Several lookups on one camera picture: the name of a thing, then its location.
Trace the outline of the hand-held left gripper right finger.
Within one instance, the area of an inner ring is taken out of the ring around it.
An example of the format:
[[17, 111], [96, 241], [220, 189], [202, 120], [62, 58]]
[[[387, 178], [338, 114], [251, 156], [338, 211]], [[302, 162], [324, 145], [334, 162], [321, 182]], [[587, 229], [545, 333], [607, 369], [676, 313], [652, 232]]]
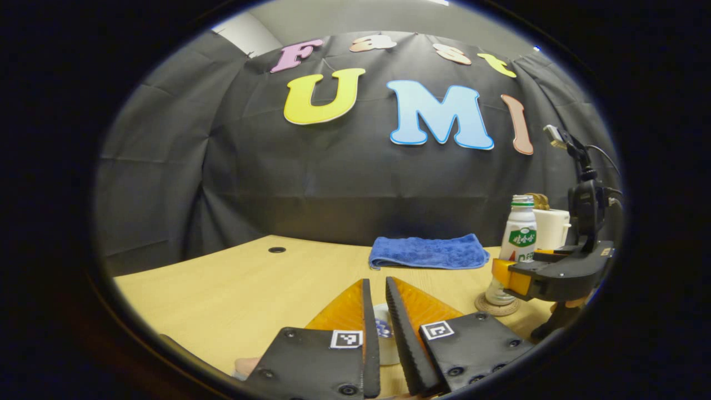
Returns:
[[388, 277], [385, 296], [411, 395], [477, 386], [533, 349], [491, 314], [464, 314], [403, 279]]

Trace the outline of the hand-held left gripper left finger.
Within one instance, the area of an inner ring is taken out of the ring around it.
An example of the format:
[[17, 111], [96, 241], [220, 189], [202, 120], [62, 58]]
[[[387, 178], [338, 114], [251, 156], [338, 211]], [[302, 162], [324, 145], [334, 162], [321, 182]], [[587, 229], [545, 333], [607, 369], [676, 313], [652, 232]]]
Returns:
[[369, 399], [380, 394], [370, 281], [359, 279], [303, 328], [285, 327], [246, 385], [266, 399]]

